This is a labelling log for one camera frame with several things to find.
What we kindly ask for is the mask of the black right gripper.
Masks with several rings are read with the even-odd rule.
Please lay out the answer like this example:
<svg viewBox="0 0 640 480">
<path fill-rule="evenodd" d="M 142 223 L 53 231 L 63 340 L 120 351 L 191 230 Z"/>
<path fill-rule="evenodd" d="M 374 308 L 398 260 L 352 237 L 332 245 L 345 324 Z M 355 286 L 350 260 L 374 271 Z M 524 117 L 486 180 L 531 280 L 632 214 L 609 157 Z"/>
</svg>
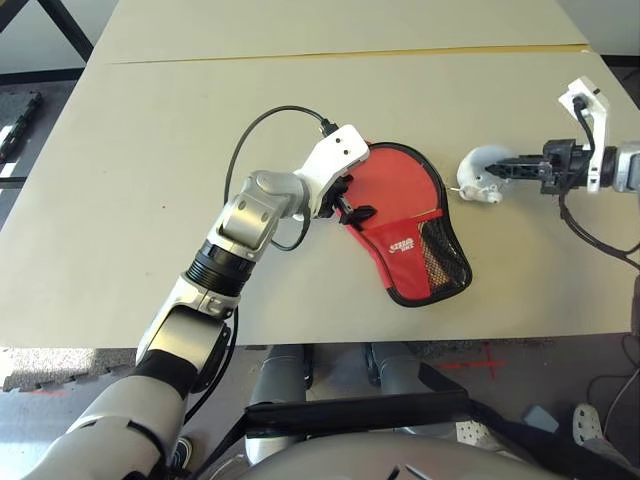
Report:
<svg viewBox="0 0 640 480">
<path fill-rule="evenodd" d="M 497 166 L 487 171 L 501 179 L 539 180 L 538 166 L 544 162 L 551 166 L 551 173 L 542 181 L 540 193 L 559 195 L 570 184 L 572 188 L 587 185 L 587 169 L 592 151 L 589 146 L 578 145 L 575 139 L 549 140 L 543 146 L 542 155 L 519 155 L 499 160 Z"/>
</svg>

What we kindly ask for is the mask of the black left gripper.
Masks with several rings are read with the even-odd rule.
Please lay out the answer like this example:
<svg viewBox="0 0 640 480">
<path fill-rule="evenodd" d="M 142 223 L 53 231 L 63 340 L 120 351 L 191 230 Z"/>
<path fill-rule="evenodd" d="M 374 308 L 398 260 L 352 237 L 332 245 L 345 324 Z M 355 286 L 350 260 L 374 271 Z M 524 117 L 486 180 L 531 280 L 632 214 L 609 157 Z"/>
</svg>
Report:
<svg viewBox="0 0 640 480">
<path fill-rule="evenodd" d="M 376 209 L 371 205 L 363 205 L 353 209 L 344 197 L 352 180 L 353 176 L 347 174 L 339 177 L 331 185 L 322 198 L 319 207 L 320 218 L 331 218 L 338 212 L 341 214 L 339 219 L 341 225 L 353 225 L 366 221 L 376 214 Z"/>
</svg>

